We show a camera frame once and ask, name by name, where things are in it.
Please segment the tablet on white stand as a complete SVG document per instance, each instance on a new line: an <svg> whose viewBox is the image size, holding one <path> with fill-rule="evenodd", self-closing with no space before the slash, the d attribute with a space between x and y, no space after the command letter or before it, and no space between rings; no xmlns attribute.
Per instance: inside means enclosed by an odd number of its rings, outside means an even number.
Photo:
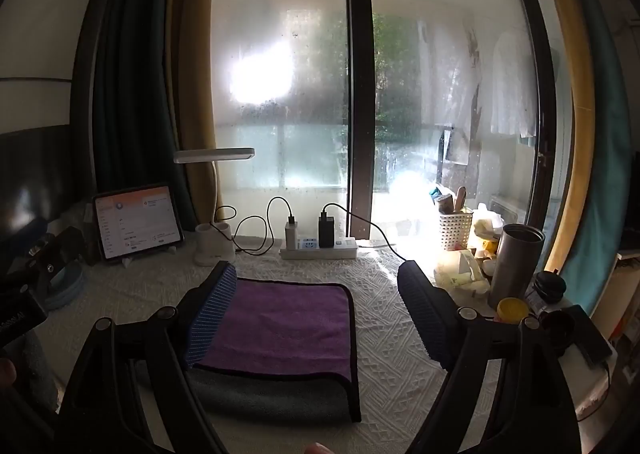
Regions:
<svg viewBox="0 0 640 454"><path fill-rule="evenodd" d="M102 258L120 261L181 246L183 231L167 186L103 194L93 200Z"/></svg>

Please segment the blue round tray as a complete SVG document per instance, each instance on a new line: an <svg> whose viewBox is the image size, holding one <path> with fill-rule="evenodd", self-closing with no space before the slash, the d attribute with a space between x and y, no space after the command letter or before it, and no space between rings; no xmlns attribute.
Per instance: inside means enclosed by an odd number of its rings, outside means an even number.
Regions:
<svg viewBox="0 0 640 454"><path fill-rule="evenodd" d="M86 282L82 265L74 261L52 278L44 297L43 307L48 311L56 311L73 302L82 292Z"/></svg>

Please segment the teal curtain right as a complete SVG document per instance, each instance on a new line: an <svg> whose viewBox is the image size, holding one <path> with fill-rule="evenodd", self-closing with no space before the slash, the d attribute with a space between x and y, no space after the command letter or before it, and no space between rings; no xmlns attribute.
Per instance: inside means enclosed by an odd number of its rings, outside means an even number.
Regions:
<svg viewBox="0 0 640 454"><path fill-rule="evenodd" d="M594 149L585 209L563 266L567 298L592 314L622 237L632 150L623 69L599 0L579 0L594 73Z"/></svg>

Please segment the yellow plastic bag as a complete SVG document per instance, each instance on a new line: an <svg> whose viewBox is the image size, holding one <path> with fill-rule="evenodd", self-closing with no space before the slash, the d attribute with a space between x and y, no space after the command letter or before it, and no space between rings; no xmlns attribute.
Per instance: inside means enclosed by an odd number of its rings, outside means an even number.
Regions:
<svg viewBox="0 0 640 454"><path fill-rule="evenodd" d="M497 212L489 210L486 203L480 203L473 211L469 247L494 255L498 249L503 226L503 217Z"/></svg>

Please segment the yellow lid jar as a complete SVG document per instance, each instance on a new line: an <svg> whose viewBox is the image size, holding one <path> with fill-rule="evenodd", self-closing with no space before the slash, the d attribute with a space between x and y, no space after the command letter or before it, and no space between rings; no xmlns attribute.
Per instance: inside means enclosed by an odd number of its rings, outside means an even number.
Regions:
<svg viewBox="0 0 640 454"><path fill-rule="evenodd" d="M518 298L503 298L498 302L496 321L503 324L518 325L529 315L528 304Z"/></svg>

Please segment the white power strip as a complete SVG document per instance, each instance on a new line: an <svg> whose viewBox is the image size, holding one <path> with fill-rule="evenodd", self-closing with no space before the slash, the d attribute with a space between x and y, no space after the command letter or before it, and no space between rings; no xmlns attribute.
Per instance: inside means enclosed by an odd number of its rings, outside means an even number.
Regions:
<svg viewBox="0 0 640 454"><path fill-rule="evenodd" d="M321 248L317 238L299 238L294 248L283 245L279 255L285 260L355 260L358 244L355 238L348 237L335 240L331 248Z"/></svg>

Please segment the black charger plug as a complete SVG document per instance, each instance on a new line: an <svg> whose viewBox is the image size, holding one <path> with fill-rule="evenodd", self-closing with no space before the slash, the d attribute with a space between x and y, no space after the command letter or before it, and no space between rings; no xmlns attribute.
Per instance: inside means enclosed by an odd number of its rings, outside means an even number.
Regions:
<svg viewBox="0 0 640 454"><path fill-rule="evenodd" d="M334 243L334 218L326 211L321 211L318 220L318 245L320 248L333 248Z"/></svg>

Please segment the grey steel tumbler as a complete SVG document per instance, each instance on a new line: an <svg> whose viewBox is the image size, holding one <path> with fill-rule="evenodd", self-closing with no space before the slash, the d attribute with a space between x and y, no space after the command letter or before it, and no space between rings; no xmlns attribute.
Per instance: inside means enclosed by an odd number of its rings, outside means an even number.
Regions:
<svg viewBox="0 0 640 454"><path fill-rule="evenodd" d="M502 299L524 296L543 247L544 233L533 226L508 224L503 228L488 296L491 309L496 310Z"/></svg>

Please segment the white charger plug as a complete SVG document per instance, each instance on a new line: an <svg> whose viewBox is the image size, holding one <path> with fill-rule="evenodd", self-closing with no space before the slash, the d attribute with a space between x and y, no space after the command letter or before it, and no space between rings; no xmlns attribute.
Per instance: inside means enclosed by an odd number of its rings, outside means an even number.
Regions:
<svg viewBox="0 0 640 454"><path fill-rule="evenodd" d="M297 249L297 221L292 215L288 217L284 231L285 249L295 251Z"/></svg>

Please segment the black lidded bottle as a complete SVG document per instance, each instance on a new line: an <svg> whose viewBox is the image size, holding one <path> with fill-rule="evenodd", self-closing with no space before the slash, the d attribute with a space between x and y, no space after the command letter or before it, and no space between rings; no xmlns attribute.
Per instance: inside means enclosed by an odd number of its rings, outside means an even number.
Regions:
<svg viewBox="0 0 640 454"><path fill-rule="evenodd" d="M525 301L535 314L554 307L563 299L566 283L557 270L539 271L525 290Z"/></svg>

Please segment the white desk lamp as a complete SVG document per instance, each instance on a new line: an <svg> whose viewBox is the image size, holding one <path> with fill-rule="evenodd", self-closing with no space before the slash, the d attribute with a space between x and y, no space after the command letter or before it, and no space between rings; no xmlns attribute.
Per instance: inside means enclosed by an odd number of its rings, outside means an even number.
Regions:
<svg viewBox="0 0 640 454"><path fill-rule="evenodd" d="M216 163L218 161L239 161L252 159L255 149L251 147L223 147L183 149L174 152L176 165L198 165L208 163L212 183L210 200L213 208L209 210L207 223L201 223L195 228L196 248L193 262L198 266L215 266L220 261L232 262L235 259L235 244L231 237L230 225L217 222L218 212L218 175Z"/></svg>

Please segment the yellow curtain left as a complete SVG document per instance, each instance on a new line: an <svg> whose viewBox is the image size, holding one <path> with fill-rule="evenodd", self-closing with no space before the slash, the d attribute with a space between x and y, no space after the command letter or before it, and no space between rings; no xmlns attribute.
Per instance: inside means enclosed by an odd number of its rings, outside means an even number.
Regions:
<svg viewBox="0 0 640 454"><path fill-rule="evenodd" d="M167 78L180 149L216 147L212 95L212 2L168 0Z"/></svg>

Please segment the white perforated basket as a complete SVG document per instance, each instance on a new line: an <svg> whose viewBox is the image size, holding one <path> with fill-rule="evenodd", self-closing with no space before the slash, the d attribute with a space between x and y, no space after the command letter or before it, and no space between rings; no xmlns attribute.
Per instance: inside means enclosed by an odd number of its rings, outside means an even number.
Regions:
<svg viewBox="0 0 640 454"><path fill-rule="evenodd" d="M463 250L468 247L473 222L471 211L441 214L438 218L440 247L443 251Z"/></svg>

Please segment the white textured tablecloth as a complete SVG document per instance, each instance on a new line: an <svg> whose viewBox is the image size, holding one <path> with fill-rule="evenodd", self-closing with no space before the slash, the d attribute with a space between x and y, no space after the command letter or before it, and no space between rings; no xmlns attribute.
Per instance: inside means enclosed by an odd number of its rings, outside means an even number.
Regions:
<svg viewBox="0 0 640 454"><path fill-rule="evenodd" d="M67 382L96 320L136 322L177 303L204 281L206 267L193 262L195 238L177 252L137 258L130 266L85 267L85 285L67 307L36 329L44 355L60 382ZM361 420L328 428L277 427L213 416L217 434L232 453L300 453L319 442L335 453L402 453L418 432L445 379L411 322L396 287L398 259L389 251L363 249L352 261L283 261L276 251L238 255L240 276L267 281L338 283L355 302Z"/></svg>

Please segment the purple and grey towel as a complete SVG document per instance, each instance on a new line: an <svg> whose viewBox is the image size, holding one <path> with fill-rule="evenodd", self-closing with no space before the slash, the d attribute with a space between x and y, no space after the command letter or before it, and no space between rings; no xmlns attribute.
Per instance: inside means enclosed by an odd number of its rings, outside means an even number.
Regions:
<svg viewBox="0 0 640 454"><path fill-rule="evenodd" d="M358 424L352 294L335 283L241 278L188 376L209 414L280 427Z"/></svg>

